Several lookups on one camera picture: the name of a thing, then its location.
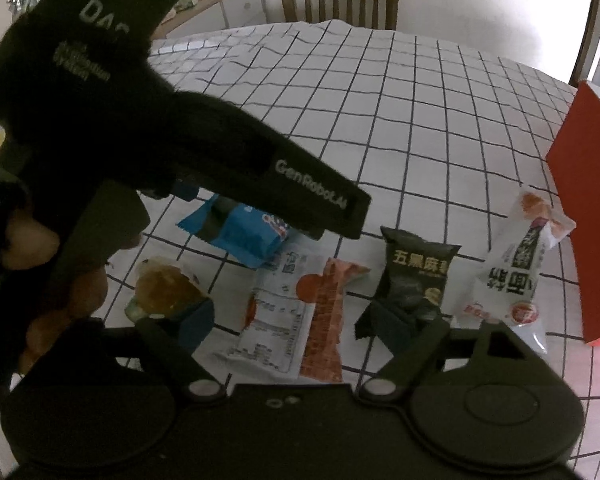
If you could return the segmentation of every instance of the silver screw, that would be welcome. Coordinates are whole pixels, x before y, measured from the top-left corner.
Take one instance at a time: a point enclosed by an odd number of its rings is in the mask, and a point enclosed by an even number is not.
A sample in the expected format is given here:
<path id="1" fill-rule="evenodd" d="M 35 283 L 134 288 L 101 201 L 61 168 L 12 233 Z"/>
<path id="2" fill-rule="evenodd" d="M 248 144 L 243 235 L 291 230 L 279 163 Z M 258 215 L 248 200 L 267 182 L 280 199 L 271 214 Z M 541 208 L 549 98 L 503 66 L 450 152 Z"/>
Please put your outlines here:
<path id="1" fill-rule="evenodd" d="M 285 405 L 285 403 L 282 402 L 281 399 L 267 399 L 267 402 L 265 402 L 265 404 L 270 408 L 274 409 L 282 408 L 282 406 Z"/>
<path id="2" fill-rule="evenodd" d="M 365 391 L 375 397 L 389 396 L 398 389 L 398 387 L 388 379 L 370 379 L 363 388 Z"/>
<path id="3" fill-rule="evenodd" d="M 210 379 L 199 379 L 189 385 L 189 391 L 197 397 L 213 397 L 220 392 L 220 384 Z"/>

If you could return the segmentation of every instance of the cabinet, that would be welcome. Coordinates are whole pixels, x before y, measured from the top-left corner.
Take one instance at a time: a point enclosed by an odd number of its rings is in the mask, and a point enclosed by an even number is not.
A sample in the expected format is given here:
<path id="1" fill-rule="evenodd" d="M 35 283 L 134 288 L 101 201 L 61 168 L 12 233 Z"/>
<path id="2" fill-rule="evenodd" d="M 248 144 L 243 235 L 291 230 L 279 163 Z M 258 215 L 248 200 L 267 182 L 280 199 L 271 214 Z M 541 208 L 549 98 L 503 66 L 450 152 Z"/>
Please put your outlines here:
<path id="1" fill-rule="evenodd" d="M 264 0 L 199 0 L 160 24 L 152 39 L 182 38 L 200 32 L 267 23 Z"/>

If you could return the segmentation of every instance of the black snack package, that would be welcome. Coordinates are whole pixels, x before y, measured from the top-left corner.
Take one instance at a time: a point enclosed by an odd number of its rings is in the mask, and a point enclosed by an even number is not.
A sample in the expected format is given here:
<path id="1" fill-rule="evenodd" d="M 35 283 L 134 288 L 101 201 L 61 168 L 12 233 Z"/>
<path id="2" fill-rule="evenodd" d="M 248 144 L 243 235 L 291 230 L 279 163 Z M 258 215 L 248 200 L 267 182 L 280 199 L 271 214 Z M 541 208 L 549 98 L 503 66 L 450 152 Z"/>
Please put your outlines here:
<path id="1" fill-rule="evenodd" d="M 377 335 L 398 354 L 440 313 L 446 273 L 460 246 L 429 242 L 400 229 L 381 227 L 386 267 L 362 316 L 356 338 Z"/>

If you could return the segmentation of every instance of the wooden countertop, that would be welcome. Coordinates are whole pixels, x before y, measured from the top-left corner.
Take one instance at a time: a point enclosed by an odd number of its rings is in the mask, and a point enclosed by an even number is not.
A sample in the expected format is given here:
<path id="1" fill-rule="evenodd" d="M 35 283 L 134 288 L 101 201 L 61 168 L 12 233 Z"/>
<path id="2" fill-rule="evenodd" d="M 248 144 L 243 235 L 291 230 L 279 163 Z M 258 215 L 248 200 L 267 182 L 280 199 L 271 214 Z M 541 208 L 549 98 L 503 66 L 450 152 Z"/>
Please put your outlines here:
<path id="1" fill-rule="evenodd" d="M 191 18 L 194 18 L 195 16 L 207 10 L 209 7 L 212 7 L 221 1 L 222 0 L 198 0 L 197 5 L 191 7 L 190 9 L 182 10 L 170 20 L 161 23 L 158 28 L 155 29 L 151 39 L 160 40 L 166 38 L 167 34 L 173 29 L 179 27 L 183 23 L 188 22 Z"/>

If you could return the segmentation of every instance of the white tablecloth with black grid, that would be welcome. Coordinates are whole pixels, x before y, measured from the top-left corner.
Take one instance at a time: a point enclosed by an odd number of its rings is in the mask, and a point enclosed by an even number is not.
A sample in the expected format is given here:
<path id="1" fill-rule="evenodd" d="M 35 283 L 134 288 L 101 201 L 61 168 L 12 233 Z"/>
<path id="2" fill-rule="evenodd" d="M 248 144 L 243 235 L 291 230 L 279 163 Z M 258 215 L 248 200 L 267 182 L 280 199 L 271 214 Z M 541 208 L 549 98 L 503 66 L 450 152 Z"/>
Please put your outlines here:
<path id="1" fill-rule="evenodd" d="M 574 89 L 509 59 L 331 21 L 159 40 L 149 62 L 176 88 L 221 97 L 261 118 L 372 196 L 360 240 L 326 234 L 320 241 L 321 250 L 372 269 L 350 286 L 344 303 L 340 352 L 344 378 L 353 387 L 391 358 L 378 340 L 353 336 L 384 266 L 381 225 L 462 245 L 443 303 L 452 314 L 520 183 L 560 208 L 544 156 Z M 106 316 L 108 326 L 129 325 L 123 309 L 133 295 L 138 261 L 158 254 L 184 260 L 216 304 L 217 327 L 196 358 L 229 388 L 249 381 L 228 374 L 214 353 L 241 328 L 254 271 L 176 227 L 200 200 L 145 202 L 152 223 L 139 249 L 113 257 L 109 297 L 97 314 Z M 600 479 L 600 348 L 582 341 L 569 238 L 547 254 L 536 300 L 548 333 L 548 361 L 587 413 L 570 464 L 584 478 Z"/>

